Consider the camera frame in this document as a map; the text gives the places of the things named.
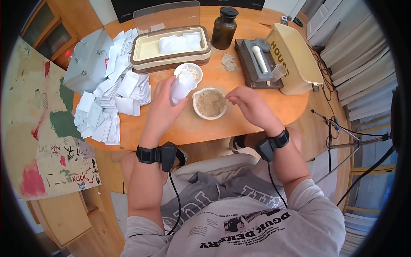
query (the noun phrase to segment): plastic cup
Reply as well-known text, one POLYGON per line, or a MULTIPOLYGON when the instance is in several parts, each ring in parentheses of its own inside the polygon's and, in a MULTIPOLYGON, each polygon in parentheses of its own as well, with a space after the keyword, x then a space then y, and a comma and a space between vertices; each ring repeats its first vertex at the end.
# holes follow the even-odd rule
POLYGON ((287 70, 282 64, 277 64, 275 68, 271 72, 272 76, 274 77, 271 81, 276 82, 285 74, 287 74, 287 70))

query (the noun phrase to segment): black wrist strap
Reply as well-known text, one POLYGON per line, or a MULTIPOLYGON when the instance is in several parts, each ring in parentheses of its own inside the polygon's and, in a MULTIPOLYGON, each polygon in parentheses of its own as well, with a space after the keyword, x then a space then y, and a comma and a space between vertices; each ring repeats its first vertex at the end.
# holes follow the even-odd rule
POLYGON ((177 146, 167 142, 162 146, 148 149, 137 146, 136 155, 139 162, 151 164, 158 162, 162 164, 162 170, 169 172, 173 168, 174 158, 177 153, 177 146))
POLYGON ((258 142, 255 146, 256 152, 265 161, 272 162, 274 157, 272 153, 275 149, 284 147, 290 141, 290 134, 287 129, 283 130, 280 135, 276 137, 267 137, 258 142))
POLYGON ((161 151, 160 147, 156 147, 153 149, 148 149, 148 148, 143 148, 140 146, 137 146, 137 151, 136 155, 137 158, 139 159, 139 162, 142 163, 154 163, 154 162, 161 162, 161 151))
POLYGON ((276 137, 268 137, 271 148, 274 151, 277 148, 284 147, 290 141, 290 134, 287 129, 284 129, 281 134, 276 137))

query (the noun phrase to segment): beige tray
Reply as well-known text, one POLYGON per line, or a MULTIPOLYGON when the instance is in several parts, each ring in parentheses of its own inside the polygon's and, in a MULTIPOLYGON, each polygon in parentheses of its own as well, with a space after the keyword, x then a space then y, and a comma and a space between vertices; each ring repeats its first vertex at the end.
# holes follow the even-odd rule
POLYGON ((130 63, 138 71, 158 71, 171 69, 180 63, 204 65, 211 55, 211 43, 205 27, 200 25, 163 29, 137 36, 133 42, 130 63), (160 54, 158 42, 161 37, 182 36, 186 32, 200 32, 201 50, 160 54))

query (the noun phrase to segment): gray metal box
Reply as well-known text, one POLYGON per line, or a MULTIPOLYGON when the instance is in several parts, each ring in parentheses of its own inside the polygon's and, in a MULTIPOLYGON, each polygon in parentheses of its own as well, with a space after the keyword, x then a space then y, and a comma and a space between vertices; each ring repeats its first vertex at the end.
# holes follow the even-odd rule
POLYGON ((75 58, 69 63, 63 83, 76 93, 92 93, 106 77, 106 59, 113 45, 104 28, 79 41, 74 48, 75 58))

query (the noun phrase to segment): painted poster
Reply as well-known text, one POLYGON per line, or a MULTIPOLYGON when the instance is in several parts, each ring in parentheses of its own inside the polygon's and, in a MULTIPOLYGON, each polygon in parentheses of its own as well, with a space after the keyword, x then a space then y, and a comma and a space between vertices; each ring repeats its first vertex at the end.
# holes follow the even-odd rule
POLYGON ((18 39, 2 91, 1 142, 10 182, 23 200, 101 184, 94 149, 74 126, 65 72, 18 39))

